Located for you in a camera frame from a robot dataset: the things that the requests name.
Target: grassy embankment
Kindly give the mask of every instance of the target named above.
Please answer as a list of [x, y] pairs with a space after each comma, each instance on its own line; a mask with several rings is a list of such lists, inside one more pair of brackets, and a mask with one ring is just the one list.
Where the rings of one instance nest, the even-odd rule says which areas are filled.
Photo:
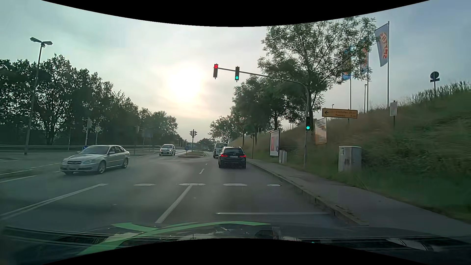
[[[385, 107], [359, 113], [358, 119], [327, 122], [327, 144], [308, 143], [306, 171], [367, 189], [471, 223], [471, 86], [454, 83], [420, 92], [400, 102], [396, 126]], [[281, 134], [287, 165], [302, 170], [304, 126]], [[239, 138], [231, 143], [241, 146]], [[337, 172], [338, 146], [363, 148], [363, 170]], [[269, 135], [259, 136], [254, 158], [268, 155]], [[252, 157], [252, 140], [244, 150]]]

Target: traffic light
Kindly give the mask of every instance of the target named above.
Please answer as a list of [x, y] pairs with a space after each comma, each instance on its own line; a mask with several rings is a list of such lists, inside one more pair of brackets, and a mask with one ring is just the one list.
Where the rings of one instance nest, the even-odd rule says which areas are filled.
[[238, 66], [235, 67], [235, 81], [237, 82], [239, 80], [239, 68]]
[[311, 118], [309, 116], [306, 117], [306, 131], [310, 131], [312, 127]]
[[218, 64], [214, 64], [214, 71], [212, 72], [212, 77], [214, 77], [214, 79], [218, 77]]

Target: white van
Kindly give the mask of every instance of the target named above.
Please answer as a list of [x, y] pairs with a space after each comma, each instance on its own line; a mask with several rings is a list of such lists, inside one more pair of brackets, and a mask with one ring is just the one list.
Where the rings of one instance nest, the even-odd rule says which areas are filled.
[[221, 150], [226, 147], [227, 144], [223, 142], [217, 142], [214, 144], [214, 151], [212, 153], [213, 158], [217, 158], [219, 154], [221, 153]]

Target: sun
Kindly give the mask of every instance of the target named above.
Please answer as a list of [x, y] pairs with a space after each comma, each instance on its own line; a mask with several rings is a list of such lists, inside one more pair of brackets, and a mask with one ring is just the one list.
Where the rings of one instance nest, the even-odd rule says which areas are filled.
[[202, 88], [203, 75], [197, 66], [176, 66], [169, 69], [166, 93], [174, 99], [194, 99]]

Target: car wheel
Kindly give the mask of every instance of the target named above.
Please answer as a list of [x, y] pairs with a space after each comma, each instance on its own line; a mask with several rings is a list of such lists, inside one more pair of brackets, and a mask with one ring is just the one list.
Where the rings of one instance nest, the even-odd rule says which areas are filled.
[[122, 165], [121, 165], [121, 167], [122, 167], [122, 168], [127, 168], [127, 167], [128, 167], [128, 164], [129, 164], [129, 159], [128, 159], [128, 158], [125, 158], [124, 161], [123, 161], [123, 163], [122, 163]]
[[105, 172], [106, 170], [106, 162], [105, 161], [101, 161], [100, 164], [98, 165], [98, 174], [103, 174], [103, 172]]

